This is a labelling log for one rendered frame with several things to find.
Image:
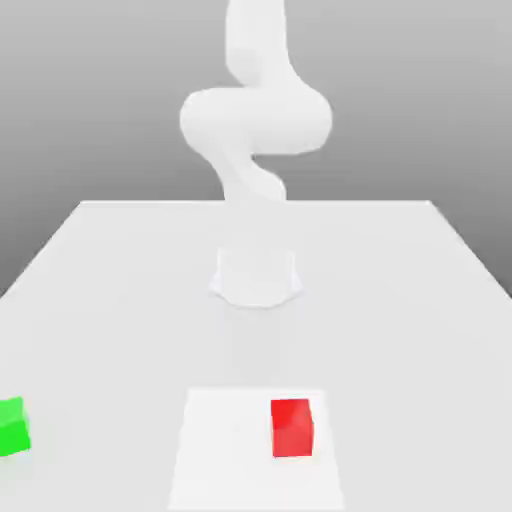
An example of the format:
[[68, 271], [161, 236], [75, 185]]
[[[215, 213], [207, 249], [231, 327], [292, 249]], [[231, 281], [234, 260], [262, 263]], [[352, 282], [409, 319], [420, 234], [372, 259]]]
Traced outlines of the small red cube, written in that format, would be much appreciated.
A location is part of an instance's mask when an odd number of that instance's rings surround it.
[[272, 454], [274, 458], [311, 457], [314, 421], [306, 398], [272, 399]]

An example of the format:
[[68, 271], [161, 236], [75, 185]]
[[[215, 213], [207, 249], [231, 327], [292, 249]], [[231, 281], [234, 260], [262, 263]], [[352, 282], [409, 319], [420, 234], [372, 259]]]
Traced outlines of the small green cube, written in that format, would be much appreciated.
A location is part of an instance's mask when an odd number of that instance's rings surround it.
[[29, 420], [21, 396], [0, 400], [0, 457], [31, 448]]

